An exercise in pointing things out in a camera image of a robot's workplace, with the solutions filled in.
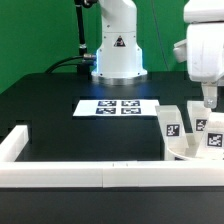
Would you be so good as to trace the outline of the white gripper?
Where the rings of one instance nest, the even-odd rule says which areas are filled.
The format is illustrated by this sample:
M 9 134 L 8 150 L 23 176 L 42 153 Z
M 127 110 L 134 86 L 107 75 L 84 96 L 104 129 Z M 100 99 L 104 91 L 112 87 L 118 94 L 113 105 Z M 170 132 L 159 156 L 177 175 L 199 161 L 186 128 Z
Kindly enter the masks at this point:
M 195 82 L 217 82 L 224 76 L 224 23 L 194 23 L 186 38 L 174 44 L 178 62 L 187 62 L 189 77 Z M 202 83 L 204 106 L 217 107 L 218 86 Z

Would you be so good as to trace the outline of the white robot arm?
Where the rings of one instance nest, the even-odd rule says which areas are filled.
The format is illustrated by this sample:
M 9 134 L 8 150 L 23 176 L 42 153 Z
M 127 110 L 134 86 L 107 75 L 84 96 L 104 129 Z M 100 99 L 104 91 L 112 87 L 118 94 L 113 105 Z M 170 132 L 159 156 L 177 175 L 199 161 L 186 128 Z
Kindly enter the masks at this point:
M 137 8 L 132 0 L 99 0 L 102 43 L 96 52 L 95 82 L 127 85 L 147 75 L 137 44 Z M 224 86 L 224 0 L 189 0 L 184 6 L 186 38 L 174 44 L 178 62 L 202 86 L 204 106 L 217 106 Z

